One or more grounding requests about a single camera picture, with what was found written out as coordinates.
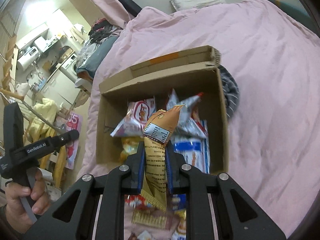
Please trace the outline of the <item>tan paper snack packet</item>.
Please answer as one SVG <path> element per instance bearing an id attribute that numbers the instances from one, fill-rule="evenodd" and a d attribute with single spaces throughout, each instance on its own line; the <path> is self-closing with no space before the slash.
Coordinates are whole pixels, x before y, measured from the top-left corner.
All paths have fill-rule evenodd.
<path id="1" fill-rule="evenodd" d="M 167 210 L 167 172 L 165 147 L 168 144 L 180 119 L 183 105 L 170 110 L 153 113 L 143 130 L 145 150 L 145 173 L 141 196 L 153 207 Z"/>

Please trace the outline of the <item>pink checkered wafer bag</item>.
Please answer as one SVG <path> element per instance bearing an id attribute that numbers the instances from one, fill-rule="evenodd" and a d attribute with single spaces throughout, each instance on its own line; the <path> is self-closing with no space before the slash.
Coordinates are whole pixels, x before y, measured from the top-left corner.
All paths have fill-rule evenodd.
<path id="1" fill-rule="evenodd" d="M 172 226 L 175 225 L 176 218 L 170 213 L 164 213 L 157 209 L 134 209 L 131 223 L 162 230 L 170 230 Z"/>

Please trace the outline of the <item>yellow orange snack bag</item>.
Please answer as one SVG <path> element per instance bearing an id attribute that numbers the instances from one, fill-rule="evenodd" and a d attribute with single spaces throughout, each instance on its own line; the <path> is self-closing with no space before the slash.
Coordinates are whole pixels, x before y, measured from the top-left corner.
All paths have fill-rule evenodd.
<path id="1" fill-rule="evenodd" d="M 119 161 L 123 163 L 129 155 L 136 154 L 141 141 L 144 141 L 142 137 L 122 137 L 123 150 L 120 153 Z"/>

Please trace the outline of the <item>dark blue snack bag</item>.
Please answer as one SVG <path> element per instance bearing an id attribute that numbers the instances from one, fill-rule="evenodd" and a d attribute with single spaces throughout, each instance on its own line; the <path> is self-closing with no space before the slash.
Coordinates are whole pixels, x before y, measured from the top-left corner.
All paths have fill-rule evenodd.
<path id="1" fill-rule="evenodd" d="M 173 194 L 171 197 L 171 208 L 173 211 L 184 210 L 187 207 L 186 194 Z"/>

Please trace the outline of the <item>blue white snack bag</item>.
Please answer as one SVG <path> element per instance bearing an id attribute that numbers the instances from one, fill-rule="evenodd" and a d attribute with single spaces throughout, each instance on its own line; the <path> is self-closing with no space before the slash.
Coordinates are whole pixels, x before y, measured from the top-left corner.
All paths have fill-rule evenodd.
<path id="1" fill-rule="evenodd" d="M 201 172 L 210 172 L 209 137 L 198 138 L 180 131 L 178 128 L 171 137 L 174 151 L 183 155 L 185 162 Z"/>

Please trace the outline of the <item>silver foil snack bag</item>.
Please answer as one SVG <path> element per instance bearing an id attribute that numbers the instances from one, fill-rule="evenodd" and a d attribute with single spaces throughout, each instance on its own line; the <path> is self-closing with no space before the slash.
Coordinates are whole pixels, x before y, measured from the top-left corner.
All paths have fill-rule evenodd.
<path id="1" fill-rule="evenodd" d="M 199 117 L 198 104 L 201 102 L 203 93 L 200 92 L 194 96 L 180 100 L 172 89 L 167 101 L 167 110 L 172 109 L 174 106 L 182 106 L 180 110 L 180 117 L 174 135 L 188 136 L 204 139 L 207 137 L 207 132 L 201 124 Z"/>

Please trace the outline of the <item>white red snack bag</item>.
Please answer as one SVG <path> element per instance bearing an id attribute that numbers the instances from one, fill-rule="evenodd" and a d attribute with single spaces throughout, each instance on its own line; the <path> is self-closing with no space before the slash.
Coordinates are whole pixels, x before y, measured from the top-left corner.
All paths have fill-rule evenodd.
<path id="1" fill-rule="evenodd" d="M 111 137 L 142 137 L 149 117 L 156 112 L 155 98 L 129 102 L 127 114 L 116 126 Z"/>

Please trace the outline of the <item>grey cloth under box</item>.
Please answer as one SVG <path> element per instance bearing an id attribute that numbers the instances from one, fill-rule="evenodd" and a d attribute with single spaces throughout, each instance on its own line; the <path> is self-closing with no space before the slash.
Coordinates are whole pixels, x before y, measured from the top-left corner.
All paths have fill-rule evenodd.
<path id="1" fill-rule="evenodd" d="M 222 82 L 222 90 L 225 96 L 226 115 L 229 120 L 238 109 L 240 90 L 230 72 L 222 65 L 218 67 Z"/>

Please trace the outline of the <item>pink bed duvet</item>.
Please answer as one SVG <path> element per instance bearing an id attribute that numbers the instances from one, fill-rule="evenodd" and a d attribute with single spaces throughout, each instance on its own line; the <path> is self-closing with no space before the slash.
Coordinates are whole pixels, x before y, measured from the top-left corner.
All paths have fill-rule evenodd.
<path id="1" fill-rule="evenodd" d="M 228 171 L 288 239 L 319 239 L 319 37 L 267 0 L 130 18 L 118 0 L 91 0 L 123 30 L 98 67 L 80 175 L 96 161 L 99 84 L 136 64 L 211 46 L 240 90 L 228 120 Z"/>

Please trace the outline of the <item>brown cardboard box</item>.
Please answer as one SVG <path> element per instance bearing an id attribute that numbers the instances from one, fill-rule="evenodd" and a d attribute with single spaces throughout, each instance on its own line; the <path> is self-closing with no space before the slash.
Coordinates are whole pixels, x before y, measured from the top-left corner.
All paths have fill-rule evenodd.
<path id="1" fill-rule="evenodd" d="M 109 169 L 120 165 L 122 145 L 111 132 L 126 115 L 127 104 L 155 98 L 165 109 L 169 91 L 184 99 L 200 92 L 200 118 L 207 121 L 211 174 L 228 171 L 228 132 L 225 96 L 220 77 L 221 54 L 211 46 L 163 55 L 136 64 L 99 84 L 96 161 Z"/>

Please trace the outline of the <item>white washing machine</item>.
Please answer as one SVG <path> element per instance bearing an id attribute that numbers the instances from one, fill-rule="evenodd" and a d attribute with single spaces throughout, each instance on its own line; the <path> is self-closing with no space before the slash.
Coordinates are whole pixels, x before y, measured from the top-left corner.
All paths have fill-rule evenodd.
<path id="1" fill-rule="evenodd" d="M 76 53 L 71 54 L 59 68 L 73 83 L 75 83 L 78 78 L 76 74 L 76 59 Z"/>

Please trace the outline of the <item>pile of clothes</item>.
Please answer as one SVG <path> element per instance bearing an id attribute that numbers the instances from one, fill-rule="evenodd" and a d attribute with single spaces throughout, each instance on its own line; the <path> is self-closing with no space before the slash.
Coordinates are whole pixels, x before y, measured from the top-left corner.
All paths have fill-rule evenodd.
<path id="1" fill-rule="evenodd" d="M 75 73 L 78 78 L 92 82 L 95 73 L 118 39 L 122 28 L 106 18 L 97 20 L 88 33 L 88 40 L 76 54 Z"/>

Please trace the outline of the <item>white pillow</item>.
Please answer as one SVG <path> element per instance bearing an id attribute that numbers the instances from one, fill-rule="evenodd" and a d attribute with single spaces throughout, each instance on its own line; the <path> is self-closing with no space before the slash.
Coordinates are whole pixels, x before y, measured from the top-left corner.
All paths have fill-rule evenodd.
<path id="1" fill-rule="evenodd" d="M 225 4 L 225 0 L 170 0 L 175 11 L 187 10 L 192 8 L 205 8 L 217 4 Z"/>

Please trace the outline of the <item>teal bed edge cushion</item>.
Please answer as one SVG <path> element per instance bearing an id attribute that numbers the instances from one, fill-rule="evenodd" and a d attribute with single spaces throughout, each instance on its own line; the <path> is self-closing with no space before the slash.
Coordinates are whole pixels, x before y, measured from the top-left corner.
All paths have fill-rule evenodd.
<path id="1" fill-rule="evenodd" d="M 293 19 L 313 31 L 316 32 L 316 26 L 314 25 L 311 17 L 309 14 L 301 8 L 298 8 L 295 5 L 291 5 L 290 3 L 280 1 L 280 0 L 268 0 L 269 2 L 276 5 L 279 9 L 281 9 L 283 12 L 291 16 Z"/>

